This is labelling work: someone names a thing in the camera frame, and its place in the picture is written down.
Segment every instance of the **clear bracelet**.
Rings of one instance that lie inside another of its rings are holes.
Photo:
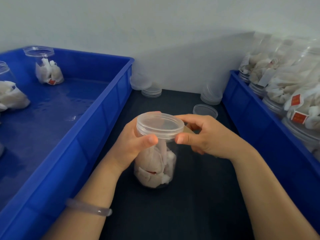
[[[112,210],[109,208],[103,208],[95,205],[91,205],[82,201],[78,201],[75,199],[68,198],[66,200],[66,206],[76,209],[82,212],[87,212],[90,214],[98,215],[98,216],[111,216]]]

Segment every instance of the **white wall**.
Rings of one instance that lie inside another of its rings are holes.
[[[237,68],[252,31],[320,36],[320,0],[0,0],[0,51],[39,44],[134,57],[165,89]]]

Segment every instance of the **red label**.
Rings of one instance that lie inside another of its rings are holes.
[[[299,105],[300,104],[300,94],[297,94],[292,97],[291,99],[291,106]]]
[[[306,114],[295,111],[291,120],[299,124],[304,124],[307,118],[308,116]]]
[[[50,79],[50,80],[48,81],[48,83],[49,83],[50,85],[54,85],[54,84],[56,84],[56,81],[55,81],[55,80]]]

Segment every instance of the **blue plastic crate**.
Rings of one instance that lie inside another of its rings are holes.
[[[0,239],[39,239],[90,174],[132,89],[133,58],[55,49],[65,81],[35,77],[22,49],[0,54],[31,104],[1,113]]]
[[[320,233],[320,163],[267,106],[230,71],[223,94],[240,136],[264,158],[295,205]]]

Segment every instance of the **dark table surface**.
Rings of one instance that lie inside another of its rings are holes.
[[[203,104],[195,93],[163,90],[158,98],[133,91],[124,106],[97,163],[114,144],[123,127],[148,112],[191,114]],[[217,120],[235,131],[223,105],[213,106]],[[229,160],[194,153],[179,145],[172,182],[162,189],[148,189],[133,175],[133,164],[116,186],[100,239],[253,239],[249,216]]]

